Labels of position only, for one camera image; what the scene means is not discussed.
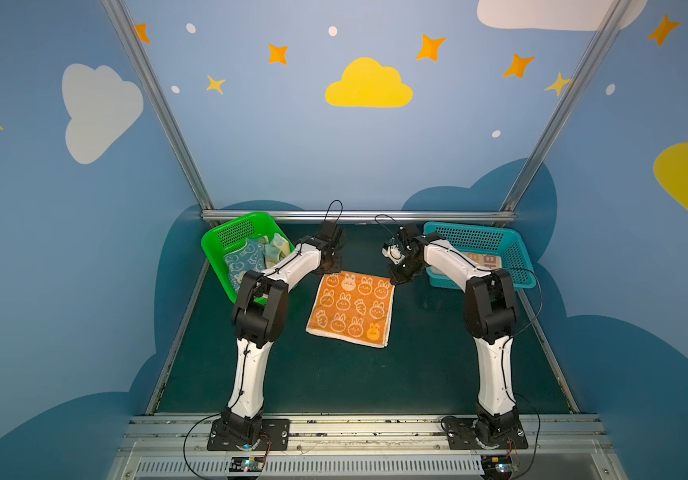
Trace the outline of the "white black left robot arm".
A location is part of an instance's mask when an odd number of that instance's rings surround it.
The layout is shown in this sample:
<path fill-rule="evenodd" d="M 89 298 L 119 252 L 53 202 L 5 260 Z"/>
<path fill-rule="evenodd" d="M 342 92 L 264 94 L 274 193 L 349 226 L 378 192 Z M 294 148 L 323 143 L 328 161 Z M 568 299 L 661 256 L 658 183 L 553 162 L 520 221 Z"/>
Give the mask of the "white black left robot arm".
<path fill-rule="evenodd" d="M 223 442 L 244 450 L 259 443 L 269 354 L 284 330 L 290 292 L 309 274 L 340 271 L 341 234 L 336 222 L 325 220 L 316 234 L 303 237 L 278 263 L 243 276 L 231 315 L 237 346 L 234 386 L 214 423 L 215 435 Z"/>

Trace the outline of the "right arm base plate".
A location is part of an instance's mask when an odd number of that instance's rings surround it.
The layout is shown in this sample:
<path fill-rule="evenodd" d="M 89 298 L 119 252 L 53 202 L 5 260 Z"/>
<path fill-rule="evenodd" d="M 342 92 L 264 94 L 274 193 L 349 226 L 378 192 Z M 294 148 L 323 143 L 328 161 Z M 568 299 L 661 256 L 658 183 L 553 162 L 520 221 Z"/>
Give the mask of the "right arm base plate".
<path fill-rule="evenodd" d="M 521 450 L 529 447 L 518 420 L 445 416 L 440 426 L 451 450 Z"/>

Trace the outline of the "orange bunny print towel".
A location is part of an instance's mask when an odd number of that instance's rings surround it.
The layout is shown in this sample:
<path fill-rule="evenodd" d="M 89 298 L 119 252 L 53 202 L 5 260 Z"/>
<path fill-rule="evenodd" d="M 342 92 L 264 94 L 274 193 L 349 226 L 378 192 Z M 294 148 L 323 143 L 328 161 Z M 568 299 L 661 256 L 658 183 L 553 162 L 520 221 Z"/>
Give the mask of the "orange bunny print towel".
<path fill-rule="evenodd" d="M 306 332 L 348 343 L 385 348 L 395 286 L 388 278 L 340 272 L 320 281 Z"/>

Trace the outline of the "teal yellow patterned towel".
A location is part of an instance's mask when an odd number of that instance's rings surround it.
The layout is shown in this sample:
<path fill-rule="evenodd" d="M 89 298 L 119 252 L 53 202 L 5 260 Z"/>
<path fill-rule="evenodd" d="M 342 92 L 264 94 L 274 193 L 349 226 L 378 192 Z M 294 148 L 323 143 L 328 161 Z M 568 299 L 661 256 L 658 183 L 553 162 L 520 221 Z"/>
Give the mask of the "teal yellow patterned towel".
<path fill-rule="evenodd" d="M 260 239 L 264 254 L 265 268 L 273 268 L 284 260 L 291 252 L 290 242 L 281 234 L 275 233 L 272 238 L 264 236 Z"/>

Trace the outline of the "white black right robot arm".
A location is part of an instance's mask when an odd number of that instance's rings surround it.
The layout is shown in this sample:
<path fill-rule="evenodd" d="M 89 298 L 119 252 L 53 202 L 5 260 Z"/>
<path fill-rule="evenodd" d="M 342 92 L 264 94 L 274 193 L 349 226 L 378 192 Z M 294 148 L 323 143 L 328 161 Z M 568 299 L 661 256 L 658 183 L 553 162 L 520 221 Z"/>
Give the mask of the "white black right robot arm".
<path fill-rule="evenodd" d="M 521 424 L 510 376 L 518 314 L 510 273 L 478 265 L 442 235 L 425 235 L 415 224 L 399 226 L 382 254 L 389 260 L 390 282 L 395 286 L 436 268 L 463 291 L 463 320 L 474 338 L 479 367 L 476 437 L 494 447 L 517 436 Z"/>

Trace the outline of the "rabbit letter print towel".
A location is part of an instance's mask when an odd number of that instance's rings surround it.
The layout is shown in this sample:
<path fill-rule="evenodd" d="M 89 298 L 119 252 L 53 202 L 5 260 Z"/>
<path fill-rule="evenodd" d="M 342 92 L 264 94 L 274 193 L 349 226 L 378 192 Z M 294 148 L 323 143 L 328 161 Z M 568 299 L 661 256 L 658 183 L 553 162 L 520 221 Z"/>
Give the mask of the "rabbit letter print towel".
<path fill-rule="evenodd" d="M 496 270 L 503 267 L 502 258 L 497 255 L 475 252 L 463 252 L 463 255 L 479 269 Z"/>

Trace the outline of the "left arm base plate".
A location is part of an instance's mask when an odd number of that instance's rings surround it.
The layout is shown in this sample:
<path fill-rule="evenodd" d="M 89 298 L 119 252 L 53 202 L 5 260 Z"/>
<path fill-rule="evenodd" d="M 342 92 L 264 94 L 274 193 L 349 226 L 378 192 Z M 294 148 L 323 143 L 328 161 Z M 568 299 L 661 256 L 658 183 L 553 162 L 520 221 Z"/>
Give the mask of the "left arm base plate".
<path fill-rule="evenodd" d="M 211 427 L 206 448 L 208 451 L 285 451 L 290 424 L 284 418 L 219 419 Z"/>

